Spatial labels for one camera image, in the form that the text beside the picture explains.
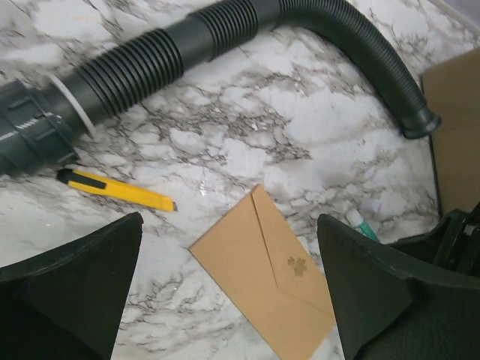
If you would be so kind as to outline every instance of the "white marble table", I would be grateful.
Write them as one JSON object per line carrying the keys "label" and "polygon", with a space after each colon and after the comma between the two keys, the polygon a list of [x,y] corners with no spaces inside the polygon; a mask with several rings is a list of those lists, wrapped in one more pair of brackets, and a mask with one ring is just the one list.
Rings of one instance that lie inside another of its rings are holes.
{"label": "white marble table", "polygon": [[[0,0],[0,81],[41,84],[209,0]],[[409,69],[475,39],[426,0],[354,0]],[[277,359],[188,252],[254,185],[264,184],[320,264],[320,213],[380,199],[384,242],[437,220],[428,144],[406,141],[371,87],[334,46],[281,28],[187,73],[78,144],[88,171],[168,194],[166,214],[71,190],[45,170],[0,180],[0,266],[138,211],[141,254],[113,358]],[[340,359],[333,333],[315,359]]]}

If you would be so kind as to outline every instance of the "vacuum hose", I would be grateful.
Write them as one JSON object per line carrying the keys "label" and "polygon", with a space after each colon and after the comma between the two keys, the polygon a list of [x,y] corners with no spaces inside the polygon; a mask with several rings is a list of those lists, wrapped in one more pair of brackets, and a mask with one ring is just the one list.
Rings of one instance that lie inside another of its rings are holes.
{"label": "vacuum hose", "polygon": [[370,80],[406,138],[440,126],[390,43],[346,0],[223,0],[146,32],[63,79],[51,76],[43,90],[20,81],[1,87],[0,175],[75,161],[72,144],[95,125],[186,70],[282,25],[304,27],[338,46]]}

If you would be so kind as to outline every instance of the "marker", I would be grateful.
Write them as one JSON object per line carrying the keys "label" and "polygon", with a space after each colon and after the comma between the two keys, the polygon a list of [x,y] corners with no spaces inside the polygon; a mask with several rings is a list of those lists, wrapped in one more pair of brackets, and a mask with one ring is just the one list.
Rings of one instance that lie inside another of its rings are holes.
{"label": "marker", "polygon": [[375,235],[375,232],[372,230],[370,225],[368,225],[368,222],[365,221],[365,219],[356,209],[353,208],[352,210],[348,211],[346,213],[346,219],[353,229],[369,237],[370,239],[375,240],[376,242],[380,242],[380,240],[377,238],[377,235]]}
{"label": "marker", "polygon": [[177,205],[169,197],[154,193],[141,187],[125,184],[87,172],[62,169],[57,173],[57,179],[72,188],[90,194],[103,195],[125,200],[130,203],[148,206],[165,212],[176,212]]}

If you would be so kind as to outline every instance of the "green marker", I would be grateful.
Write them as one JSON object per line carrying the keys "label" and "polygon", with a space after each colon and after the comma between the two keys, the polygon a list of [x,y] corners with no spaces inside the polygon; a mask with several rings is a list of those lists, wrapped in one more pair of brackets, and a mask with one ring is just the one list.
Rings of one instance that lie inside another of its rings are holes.
{"label": "green marker", "polygon": [[370,225],[368,225],[368,222],[365,221],[365,219],[356,209],[353,208],[352,210],[348,211],[346,213],[346,219],[353,229],[369,237],[370,239],[375,240],[376,242],[380,242],[380,240],[377,238],[377,235],[375,235],[375,232],[372,230]]}

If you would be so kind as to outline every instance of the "yellow knife handle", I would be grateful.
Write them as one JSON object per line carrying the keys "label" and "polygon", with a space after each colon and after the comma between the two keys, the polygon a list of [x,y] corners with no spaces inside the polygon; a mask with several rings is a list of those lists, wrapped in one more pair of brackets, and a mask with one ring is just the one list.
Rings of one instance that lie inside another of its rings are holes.
{"label": "yellow knife handle", "polygon": [[103,176],[79,170],[62,169],[58,172],[57,179],[72,188],[90,194],[114,197],[168,212],[176,211],[176,204],[169,197]]}

